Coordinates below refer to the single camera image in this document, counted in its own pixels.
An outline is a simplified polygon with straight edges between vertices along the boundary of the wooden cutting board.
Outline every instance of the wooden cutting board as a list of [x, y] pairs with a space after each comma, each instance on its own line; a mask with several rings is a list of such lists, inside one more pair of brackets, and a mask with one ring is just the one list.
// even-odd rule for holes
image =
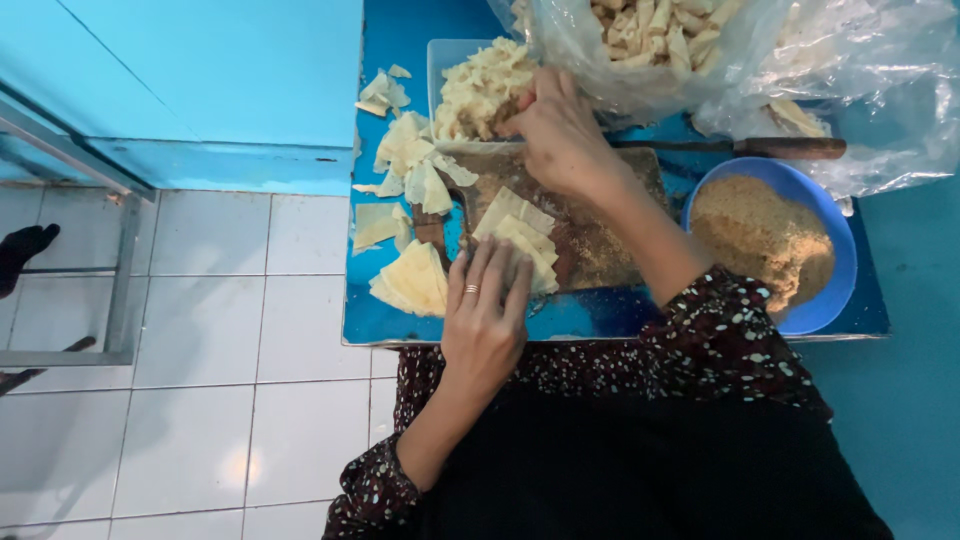
[[[617, 153], [633, 167], [637, 181], [646, 186], [654, 200], [673, 213], [663, 190], [656, 153], [648, 148], [620, 148]], [[476, 248], [477, 242], [471, 236], [473, 230], [500, 187], [506, 185], [521, 198], [557, 219], [550, 239], [557, 244], [559, 259], [553, 269], [557, 272], [559, 292], [643, 283], [630, 254], [598, 216], [586, 205], [540, 186], [527, 174], [522, 156], [455, 153], [451, 156], [457, 160], [457, 164], [480, 175], [476, 184], [459, 187], [443, 171], [437, 171], [450, 190], [451, 197], [464, 208], [464, 222], [461, 224], [463, 233], [459, 242], [461, 248], [466, 247], [471, 251]], [[449, 268], [444, 248], [443, 217], [422, 213], [420, 205], [414, 205], [413, 211], [417, 239], [432, 242], [441, 254], [444, 268]]]

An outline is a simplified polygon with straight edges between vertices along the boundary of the floor tile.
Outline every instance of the floor tile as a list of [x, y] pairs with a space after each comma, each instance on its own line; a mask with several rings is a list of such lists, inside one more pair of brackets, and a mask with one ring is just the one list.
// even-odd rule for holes
[[108, 540], [110, 520], [0, 528], [0, 538], [19, 540]]
[[21, 278], [12, 351], [62, 351], [92, 335], [103, 351], [113, 278]]
[[243, 510], [113, 520], [110, 540], [240, 540]]
[[314, 540], [326, 527], [330, 501], [247, 508], [244, 540]]
[[347, 197], [274, 195], [268, 274], [343, 274], [347, 265]]
[[114, 266], [120, 247], [121, 208], [99, 187], [48, 187], [39, 225], [60, 225], [60, 234], [30, 268]]
[[0, 187], [0, 239], [36, 225], [42, 200], [42, 187]]
[[396, 379], [370, 381], [370, 446], [394, 434]]
[[263, 274], [270, 194], [164, 191], [152, 276]]
[[[31, 284], [38, 288], [48, 289], [44, 294], [37, 296], [31, 295], [28, 298], [29, 304], [21, 305], [20, 316], [18, 317], [18, 330], [23, 341], [20, 346], [23, 349], [33, 349], [31, 343], [36, 345], [34, 350], [61, 350], [67, 345], [77, 341], [78, 335], [86, 335], [88, 331], [97, 336], [99, 345], [90, 349], [103, 350], [103, 335], [107, 325], [107, 306], [108, 301], [96, 301], [90, 294], [89, 305], [101, 304], [97, 308], [102, 311], [94, 315], [91, 309], [80, 309], [74, 305], [64, 309], [64, 303], [68, 299], [87, 298], [83, 294], [76, 294], [77, 288], [88, 287], [88, 291], [95, 294], [106, 295], [109, 298], [110, 288], [104, 287], [101, 282], [93, 284], [84, 284], [82, 280], [107, 280], [111, 278], [63, 278], [55, 280], [31, 279]], [[61, 285], [54, 283], [41, 282], [63, 282]], [[81, 366], [81, 367], [56, 367], [48, 369], [29, 382], [17, 387], [12, 393], [26, 392], [61, 392], [67, 390], [110, 390], [116, 388], [130, 388], [133, 385], [133, 366], [136, 364], [136, 350], [140, 341], [140, 327], [143, 322], [143, 307], [147, 300], [147, 282], [148, 278], [131, 278], [130, 288], [127, 292], [128, 307], [126, 312], [128, 327], [124, 330], [126, 345], [125, 349], [133, 351], [133, 365], [129, 366]]]
[[146, 276], [150, 273], [150, 255], [154, 252], [154, 232], [156, 231], [156, 212], [160, 206], [160, 195], [153, 203], [143, 201], [140, 206], [140, 227], [133, 246], [133, 276]]
[[137, 388], [256, 378], [263, 277], [151, 278]]
[[370, 349], [340, 344], [343, 276], [269, 276], [258, 382], [365, 379]]
[[130, 390], [4, 396], [0, 527], [108, 518]]
[[372, 350], [371, 377], [374, 379], [386, 377], [396, 379], [396, 368], [399, 363], [400, 353], [376, 347]]
[[334, 499], [367, 449], [369, 380], [258, 384], [247, 506]]
[[253, 386], [133, 390], [114, 517], [243, 505]]

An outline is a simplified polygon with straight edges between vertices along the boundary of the dark patterned blouse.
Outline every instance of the dark patterned blouse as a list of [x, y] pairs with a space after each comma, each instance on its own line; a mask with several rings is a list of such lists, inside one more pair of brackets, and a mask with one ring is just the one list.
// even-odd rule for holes
[[[764, 309], [762, 282], [714, 266], [645, 325], [639, 339], [530, 343], [507, 387], [565, 397], [632, 394], [647, 400], [735, 397], [803, 407], [829, 422], [824, 403]], [[330, 505], [324, 538], [374, 537], [404, 525], [421, 499], [396, 459], [396, 441], [440, 382], [439, 347], [406, 348], [397, 374], [396, 433], [354, 459], [340, 476], [344, 495]]]

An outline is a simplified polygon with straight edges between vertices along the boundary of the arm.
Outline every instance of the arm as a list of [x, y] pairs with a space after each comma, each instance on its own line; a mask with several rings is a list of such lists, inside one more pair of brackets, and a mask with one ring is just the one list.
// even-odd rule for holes
[[[526, 343], [525, 310], [533, 262], [524, 260], [501, 291], [513, 247], [481, 242], [467, 270], [466, 254], [450, 267], [444, 335], [446, 367], [426, 406], [395, 433], [353, 460], [340, 476], [344, 495], [327, 511], [324, 538], [369, 538], [402, 527], [447, 457], [513, 373]], [[466, 284], [480, 293], [466, 293]]]
[[664, 306], [713, 261], [653, 201], [604, 139], [573, 76], [544, 68], [503, 132], [527, 139], [526, 166], [547, 188], [594, 207], [624, 242], [654, 301]]
[[646, 378], [660, 397], [770, 399], [831, 412], [767, 316], [765, 285], [735, 276], [681, 230], [604, 139], [569, 73], [544, 68], [502, 134], [527, 139], [526, 166], [545, 187], [592, 206], [630, 250], [665, 324], [641, 331], [658, 356]]

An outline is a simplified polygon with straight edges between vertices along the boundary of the knife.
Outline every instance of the knife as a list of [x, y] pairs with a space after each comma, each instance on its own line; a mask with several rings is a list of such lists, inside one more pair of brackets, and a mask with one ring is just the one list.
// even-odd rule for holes
[[839, 160], [847, 152], [842, 138], [769, 136], [743, 140], [672, 142], [665, 140], [624, 140], [613, 143], [619, 148], [644, 147], [677, 152], [732, 152], [738, 158], [776, 158], [778, 160]]

